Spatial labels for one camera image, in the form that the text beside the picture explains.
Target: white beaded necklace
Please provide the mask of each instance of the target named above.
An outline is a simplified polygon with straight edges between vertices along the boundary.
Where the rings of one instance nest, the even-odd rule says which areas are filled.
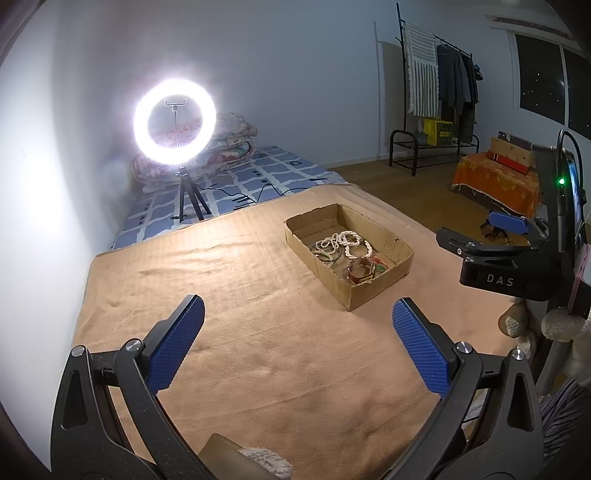
[[[349,240],[348,237],[353,237],[354,241]],[[364,257],[371,257],[374,254],[374,249],[372,246],[367,240],[363,240],[357,232],[351,230],[345,230],[341,233],[333,233],[332,236],[328,236],[324,240],[318,240],[315,247],[316,250],[322,251],[331,257],[339,250],[340,247],[345,247],[345,256],[350,260],[355,260],[359,257],[352,255],[350,248],[358,247],[361,245],[361,242],[364,242],[366,248],[368,249],[368,252],[366,255],[364,255]]]

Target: blue checkered bedsheet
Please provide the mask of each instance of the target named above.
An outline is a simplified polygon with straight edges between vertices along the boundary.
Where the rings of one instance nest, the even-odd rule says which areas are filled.
[[[274,145],[258,148],[250,163],[195,181],[212,211],[211,215],[205,216],[206,219],[316,185],[347,183],[339,174]],[[178,220],[171,220],[170,217],[178,215],[179,201],[178,185],[143,194],[132,208],[112,249],[128,247],[198,222],[188,194],[184,200],[188,218],[180,225]]]

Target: metal screw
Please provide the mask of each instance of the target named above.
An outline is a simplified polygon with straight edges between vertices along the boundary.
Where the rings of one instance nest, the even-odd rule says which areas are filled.
[[[523,350],[519,350],[518,348],[512,350],[511,355],[515,360],[525,360],[525,353]]]
[[[72,356],[82,356],[85,350],[83,345],[77,345],[72,349]]]
[[[142,342],[140,340],[138,340],[137,338],[134,338],[133,340],[130,340],[129,342],[127,342],[125,344],[125,349],[128,352],[135,352],[136,350],[139,349],[139,346],[142,344]]]
[[[456,343],[456,349],[461,353],[472,353],[472,351],[474,350],[472,348],[472,345],[470,345],[468,342]]]

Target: blue textured pad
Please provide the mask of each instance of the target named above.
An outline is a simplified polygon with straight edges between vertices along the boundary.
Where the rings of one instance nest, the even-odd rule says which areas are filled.
[[[488,216],[488,221],[492,226],[516,233],[517,235],[525,235],[529,231],[527,222],[523,218],[514,217],[502,212],[491,212]]]
[[[394,304],[392,324],[427,388],[445,396],[450,387],[447,361],[418,317],[402,300]]]
[[[168,329],[150,356],[146,385],[156,395],[173,381],[205,320],[205,304],[200,297]]]

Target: gloved hand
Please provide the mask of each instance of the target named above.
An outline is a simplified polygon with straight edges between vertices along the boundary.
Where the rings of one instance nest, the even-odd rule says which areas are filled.
[[[570,315],[566,308],[558,308],[548,312],[541,326],[536,328],[525,300],[514,299],[513,305],[499,317],[499,329],[511,338],[517,338],[517,348],[523,350],[528,359],[535,355],[540,334],[550,340],[572,341],[564,373],[582,387],[591,388],[591,320]]]

